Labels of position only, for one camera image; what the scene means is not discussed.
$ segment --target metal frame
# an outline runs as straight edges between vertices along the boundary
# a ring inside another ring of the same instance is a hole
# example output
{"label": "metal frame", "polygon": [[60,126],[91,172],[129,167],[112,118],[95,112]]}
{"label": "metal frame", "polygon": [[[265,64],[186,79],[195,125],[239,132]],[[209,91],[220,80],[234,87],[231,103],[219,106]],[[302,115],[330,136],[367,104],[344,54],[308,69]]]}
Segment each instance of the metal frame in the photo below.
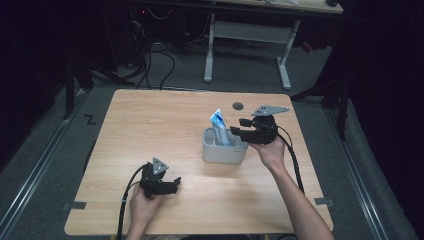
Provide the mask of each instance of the metal frame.
{"label": "metal frame", "polygon": [[71,123],[75,113],[87,98],[88,94],[89,91],[87,90],[81,89],[79,91],[74,110],[68,115],[67,118],[63,119],[59,128],[56,130],[50,139],[50,142],[44,149],[44,152],[39,158],[37,164],[13,200],[13,203],[10,205],[6,214],[3,216],[2,220],[0,221],[0,239],[7,239],[9,234],[12,232],[13,227],[24,211],[35,190],[37,189],[38,184],[41,182],[44,174],[50,166],[50,163],[53,161],[52,156],[56,150],[56,147],[63,138],[63,135],[68,129],[68,126]]}
{"label": "metal frame", "polygon": [[296,37],[300,21],[294,21],[292,28],[271,27],[255,24],[244,24],[235,22],[216,21],[215,13],[211,13],[209,29],[209,46],[206,55],[205,82],[212,81],[213,75],[213,43],[216,37],[232,38],[240,40],[260,41],[285,44],[282,57],[277,58],[277,65],[280,71],[281,82],[285,90],[291,89],[290,79],[287,74],[286,61]]}
{"label": "metal frame", "polygon": [[364,212],[364,216],[367,219],[368,225],[370,226],[371,232],[374,235],[374,239],[389,239],[386,230],[384,229],[383,223],[381,222],[381,219],[378,215],[374,201],[368,193],[367,187],[365,186],[364,181],[362,180],[361,175],[356,168],[356,164],[352,154],[350,153],[349,147],[346,141],[342,140],[338,134],[336,123],[337,119],[334,116],[334,113],[331,109],[324,109],[324,113],[328,122],[330,123],[334,136],[337,138],[339,147],[343,152],[344,160],[349,172],[350,179],[352,181],[352,186],[355,189],[358,201],[362,207],[362,211]]}

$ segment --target gray bin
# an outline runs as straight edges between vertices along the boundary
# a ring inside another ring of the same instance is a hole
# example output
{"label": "gray bin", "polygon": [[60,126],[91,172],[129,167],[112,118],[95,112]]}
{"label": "gray bin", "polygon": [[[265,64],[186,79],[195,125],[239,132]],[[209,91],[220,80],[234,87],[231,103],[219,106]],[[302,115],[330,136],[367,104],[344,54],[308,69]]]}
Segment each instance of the gray bin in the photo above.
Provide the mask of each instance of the gray bin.
{"label": "gray bin", "polygon": [[242,142],[239,136],[234,136],[227,129],[232,146],[218,145],[213,128],[207,128],[203,133],[203,160],[216,163],[240,164],[246,154],[248,143]]}

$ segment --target tabletop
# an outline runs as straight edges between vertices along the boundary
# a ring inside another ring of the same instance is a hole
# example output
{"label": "tabletop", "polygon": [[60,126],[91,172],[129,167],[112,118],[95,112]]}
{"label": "tabletop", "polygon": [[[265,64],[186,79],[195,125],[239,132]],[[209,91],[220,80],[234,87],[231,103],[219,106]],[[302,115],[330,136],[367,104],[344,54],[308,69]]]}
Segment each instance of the tabletop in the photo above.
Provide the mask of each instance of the tabletop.
{"label": "tabletop", "polygon": [[[234,102],[244,108],[235,110]],[[261,234],[293,232],[286,206],[271,174],[249,147],[241,164],[202,159],[202,135],[219,108],[229,126],[251,119],[261,104],[288,107],[277,125],[293,140],[306,197],[330,229],[323,194],[290,98],[283,94],[143,91],[115,92],[65,225],[69,235],[114,235],[122,195],[133,173],[156,157],[170,167],[164,181],[181,177],[176,194],[167,195],[146,234]],[[288,152],[285,163],[295,179]],[[126,208],[123,232],[129,228]]]}
{"label": "tabletop", "polygon": [[343,8],[340,4],[335,7],[330,7],[325,3],[325,0],[298,0],[298,4],[294,4],[296,0],[215,0],[216,2],[223,3],[234,3],[234,4],[246,4],[254,6],[266,6],[275,8],[293,9],[299,11],[311,11],[320,13],[337,13],[343,12]]}

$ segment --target wrist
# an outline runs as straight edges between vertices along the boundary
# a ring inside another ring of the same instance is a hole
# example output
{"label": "wrist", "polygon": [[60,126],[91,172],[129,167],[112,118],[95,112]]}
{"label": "wrist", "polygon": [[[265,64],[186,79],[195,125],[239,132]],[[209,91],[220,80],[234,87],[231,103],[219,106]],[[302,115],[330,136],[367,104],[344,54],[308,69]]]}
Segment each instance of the wrist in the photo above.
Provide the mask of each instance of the wrist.
{"label": "wrist", "polygon": [[144,235],[144,230],[147,224],[133,224],[131,223],[130,229],[128,230],[127,240],[141,240]]}
{"label": "wrist", "polygon": [[286,167],[284,166],[284,157],[268,161],[265,166],[272,174],[286,171]]}
{"label": "wrist", "polygon": [[270,166],[268,170],[274,177],[282,177],[288,175],[287,169],[284,167],[284,165],[273,165]]}

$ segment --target toothpaste tube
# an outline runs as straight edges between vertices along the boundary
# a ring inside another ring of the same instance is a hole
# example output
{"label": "toothpaste tube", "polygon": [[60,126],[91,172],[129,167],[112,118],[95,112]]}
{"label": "toothpaste tube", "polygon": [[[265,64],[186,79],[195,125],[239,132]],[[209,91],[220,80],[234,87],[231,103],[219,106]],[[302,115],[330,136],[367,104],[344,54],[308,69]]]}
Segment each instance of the toothpaste tube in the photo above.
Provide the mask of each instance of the toothpaste tube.
{"label": "toothpaste tube", "polygon": [[219,144],[222,146],[231,146],[227,128],[225,127],[224,118],[222,117],[221,110],[219,108],[215,111],[214,114],[212,114],[211,122]]}

